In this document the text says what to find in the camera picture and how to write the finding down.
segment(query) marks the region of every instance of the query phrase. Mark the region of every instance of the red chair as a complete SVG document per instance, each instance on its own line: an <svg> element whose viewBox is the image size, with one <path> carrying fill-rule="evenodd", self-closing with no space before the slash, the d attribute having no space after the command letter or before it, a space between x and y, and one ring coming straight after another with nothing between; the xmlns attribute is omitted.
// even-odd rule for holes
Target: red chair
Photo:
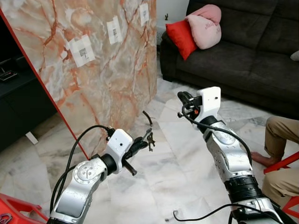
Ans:
<svg viewBox="0 0 299 224"><path fill-rule="evenodd" d="M41 206L31 204L4 194L0 194L0 223L9 224L45 224L48 218L40 212ZM40 222L28 218L20 213L20 211L35 211L45 222Z"/></svg>
<svg viewBox="0 0 299 224"><path fill-rule="evenodd" d="M299 160L299 152L296 152L295 154L285 158L284 160L266 168L263 170L263 173L266 174L271 171L279 170L280 168L289 168L287 165L291 164L292 162L295 162ZM299 212L290 210L291 207L299 204L299 196L291 197L289 202L283 207L282 211L285 213L294 216L296 218L299 218Z"/></svg>

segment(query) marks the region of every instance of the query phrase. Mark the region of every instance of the foot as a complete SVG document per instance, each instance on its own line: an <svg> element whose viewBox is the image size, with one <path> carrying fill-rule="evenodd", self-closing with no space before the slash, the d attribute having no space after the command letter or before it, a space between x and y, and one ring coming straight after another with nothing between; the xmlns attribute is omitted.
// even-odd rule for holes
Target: foot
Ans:
<svg viewBox="0 0 299 224"><path fill-rule="evenodd" d="M269 157L262 156L258 152L251 152L251 157L252 157L252 160L254 160L255 162L263 164L265 167L272 166L273 164L281 161L280 159L275 159L275 158L272 158L272 157L269 158Z"/></svg>

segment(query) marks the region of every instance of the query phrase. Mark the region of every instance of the person's leg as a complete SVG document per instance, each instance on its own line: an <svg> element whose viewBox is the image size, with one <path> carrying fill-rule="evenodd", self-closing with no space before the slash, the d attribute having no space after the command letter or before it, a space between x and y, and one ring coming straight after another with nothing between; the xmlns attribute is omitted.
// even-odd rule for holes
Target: person's leg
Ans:
<svg viewBox="0 0 299 224"><path fill-rule="evenodd" d="M268 118L265 131L265 150L271 157L252 152L252 159L266 167L281 161L285 153L286 140L299 143L299 120L277 116Z"/></svg>
<svg viewBox="0 0 299 224"><path fill-rule="evenodd" d="M284 207L291 196L299 196L299 169L281 169L267 173L262 192Z"/></svg>

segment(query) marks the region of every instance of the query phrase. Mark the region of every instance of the couch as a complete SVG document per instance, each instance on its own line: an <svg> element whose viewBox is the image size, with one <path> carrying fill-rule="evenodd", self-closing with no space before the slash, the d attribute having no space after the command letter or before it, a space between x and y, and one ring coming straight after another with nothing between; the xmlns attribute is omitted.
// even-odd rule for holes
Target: couch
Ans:
<svg viewBox="0 0 299 224"><path fill-rule="evenodd" d="M220 7L221 41L183 60L165 32L160 45L164 80L222 93L299 119L299 0L190 0L186 15L215 4Z"/></svg>

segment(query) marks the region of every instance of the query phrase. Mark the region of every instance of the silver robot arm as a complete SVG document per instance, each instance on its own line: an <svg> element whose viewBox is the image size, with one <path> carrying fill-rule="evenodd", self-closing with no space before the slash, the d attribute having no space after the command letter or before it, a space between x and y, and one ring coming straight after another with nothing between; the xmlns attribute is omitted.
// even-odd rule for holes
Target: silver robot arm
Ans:
<svg viewBox="0 0 299 224"><path fill-rule="evenodd" d="M137 173L126 159L148 145L143 140L151 133L150 128L143 138L133 141L125 131L116 129L109 138L103 156L93 156L91 160L81 162L75 167L71 182L55 204L47 224L82 224L91 205L93 193L108 175L118 174L123 167L132 175Z"/></svg>
<svg viewBox="0 0 299 224"><path fill-rule="evenodd" d="M240 142L228 133L208 128L208 126L221 128L235 134L223 121L216 119L221 101L220 88L202 89L194 98L187 92L179 92L178 97L187 110L184 114L183 111L179 112L178 116L188 116L188 119L191 118L195 123L206 125L197 125L196 128L203 133L231 203L267 212L282 222L271 201L259 189L249 158L241 148ZM277 224L273 219L248 208L232 207L232 215L240 224Z"/></svg>

